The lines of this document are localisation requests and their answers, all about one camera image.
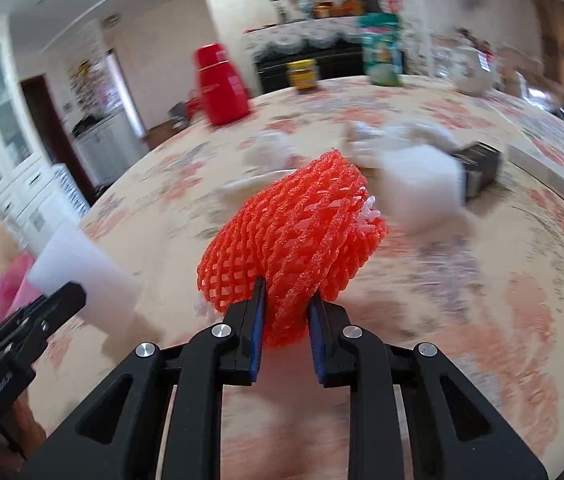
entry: table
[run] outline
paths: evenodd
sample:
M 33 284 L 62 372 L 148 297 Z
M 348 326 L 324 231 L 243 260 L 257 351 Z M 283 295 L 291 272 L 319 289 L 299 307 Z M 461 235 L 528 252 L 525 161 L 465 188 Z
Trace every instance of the table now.
M 564 165 L 564 123 L 516 98 L 480 98 L 406 76 L 403 88 L 363 77 L 284 89 L 252 114 L 191 126 L 139 161 L 85 216 L 82 228 L 145 288 L 133 327 L 107 336 L 72 320 L 38 361 L 32 409 L 52 431 L 136 344 L 187 342 L 211 320 L 195 310 L 196 266 L 224 221 L 218 187 L 251 174 L 244 150 L 265 128 L 288 134 L 307 160 L 342 145 L 346 121 L 380 126 L 421 116 L 457 140 L 499 150 L 533 142 Z M 564 468 L 564 202 L 505 163 L 497 186 L 461 221 L 385 239 L 338 298 L 354 323 L 385 342 L 438 345 L 504 414 L 550 477 Z M 346 388 L 317 383 L 307 340 L 265 351 L 258 383 L 226 387 L 222 478 L 345 478 Z

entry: dark wooden door frame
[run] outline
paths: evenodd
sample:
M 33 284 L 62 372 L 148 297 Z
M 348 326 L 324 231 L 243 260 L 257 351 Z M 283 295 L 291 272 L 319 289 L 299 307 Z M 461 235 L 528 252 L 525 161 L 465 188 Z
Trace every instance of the dark wooden door frame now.
M 21 81 L 20 86 L 38 135 L 46 150 L 50 152 L 49 156 L 57 162 L 66 164 L 86 201 L 93 205 L 96 201 L 95 189 L 57 116 L 46 78 L 43 75 L 37 75 Z

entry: white ceramic pot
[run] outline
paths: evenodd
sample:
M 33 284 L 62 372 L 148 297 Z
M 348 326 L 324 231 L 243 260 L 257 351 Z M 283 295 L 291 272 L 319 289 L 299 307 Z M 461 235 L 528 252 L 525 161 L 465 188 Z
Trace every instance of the white ceramic pot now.
M 454 52 L 451 78 L 463 94 L 480 95 L 493 86 L 495 71 L 482 52 L 471 46 L 459 46 Z

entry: pink cloth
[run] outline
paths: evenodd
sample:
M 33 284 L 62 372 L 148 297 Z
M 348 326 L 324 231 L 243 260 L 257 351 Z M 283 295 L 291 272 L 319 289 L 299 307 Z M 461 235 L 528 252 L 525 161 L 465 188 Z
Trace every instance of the pink cloth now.
M 26 280 L 34 263 L 35 258 L 31 254 L 21 254 L 0 277 L 0 323 L 40 296 L 41 292 Z

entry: cabinet handle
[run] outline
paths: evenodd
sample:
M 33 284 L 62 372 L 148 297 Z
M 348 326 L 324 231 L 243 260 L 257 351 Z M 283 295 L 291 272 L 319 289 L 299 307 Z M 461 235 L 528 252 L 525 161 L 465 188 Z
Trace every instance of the cabinet handle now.
M 33 186 L 33 184 L 35 184 L 36 180 L 37 180 L 38 178 L 40 178 L 41 176 L 42 176 L 42 173 L 38 173 L 38 174 L 31 180 L 31 182 L 28 183 L 28 186 L 29 186 L 29 187 Z

